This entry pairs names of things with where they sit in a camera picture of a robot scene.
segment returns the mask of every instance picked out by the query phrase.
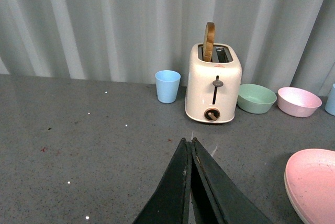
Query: white toaster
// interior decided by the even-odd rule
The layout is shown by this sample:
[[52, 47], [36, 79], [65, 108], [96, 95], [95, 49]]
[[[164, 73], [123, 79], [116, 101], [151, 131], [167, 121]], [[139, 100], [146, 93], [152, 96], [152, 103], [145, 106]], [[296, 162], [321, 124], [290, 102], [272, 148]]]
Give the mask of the white toaster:
[[242, 77], [240, 61], [226, 44], [214, 44], [211, 62], [203, 61], [202, 50], [202, 43], [194, 45], [189, 57], [186, 114], [210, 124], [232, 121]]

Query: pink plate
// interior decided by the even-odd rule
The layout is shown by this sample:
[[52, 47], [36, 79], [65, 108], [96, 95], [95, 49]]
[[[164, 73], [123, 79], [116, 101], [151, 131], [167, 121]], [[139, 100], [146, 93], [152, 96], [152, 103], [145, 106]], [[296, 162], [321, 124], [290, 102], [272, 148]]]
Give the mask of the pink plate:
[[309, 117], [322, 104], [321, 99], [311, 92], [294, 87], [278, 90], [278, 107], [283, 112], [295, 117]]
[[293, 154], [286, 164], [285, 188], [305, 224], [334, 224], [335, 152], [306, 149]]

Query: green bowl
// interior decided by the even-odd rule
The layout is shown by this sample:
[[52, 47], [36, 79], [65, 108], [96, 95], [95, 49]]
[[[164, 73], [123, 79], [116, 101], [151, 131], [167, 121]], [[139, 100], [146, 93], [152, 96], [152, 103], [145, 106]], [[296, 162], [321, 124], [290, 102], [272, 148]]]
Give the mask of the green bowl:
[[256, 84], [242, 84], [237, 104], [249, 113], [262, 114], [266, 113], [276, 100], [276, 94], [268, 88]]

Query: cup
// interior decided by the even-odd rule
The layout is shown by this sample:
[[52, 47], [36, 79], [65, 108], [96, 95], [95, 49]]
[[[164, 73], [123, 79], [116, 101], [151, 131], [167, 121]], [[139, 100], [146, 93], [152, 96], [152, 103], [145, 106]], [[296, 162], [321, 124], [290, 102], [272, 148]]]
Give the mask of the cup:
[[329, 114], [335, 116], [335, 84], [333, 84], [333, 87], [330, 90], [325, 110]]
[[180, 74], [175, 71], [159, 71], [155, 74], [158, 100], [162, 103], [172, 103], [177, 98]]

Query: speckled countertop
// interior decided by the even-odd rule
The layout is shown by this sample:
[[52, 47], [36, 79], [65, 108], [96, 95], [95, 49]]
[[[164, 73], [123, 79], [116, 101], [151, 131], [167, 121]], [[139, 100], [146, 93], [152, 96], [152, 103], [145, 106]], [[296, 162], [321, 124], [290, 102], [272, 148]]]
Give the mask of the speckled countertop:
[[0, 223], [132, 223], [192, 134], [274, 223], [302, 223], [284, 170], [301, 149], [335, 150], [325, 103], [309, 118], [274, 105], [207, 125], [184, 102], [184, 87], [163, 104], [154, 85], [0, 75]]

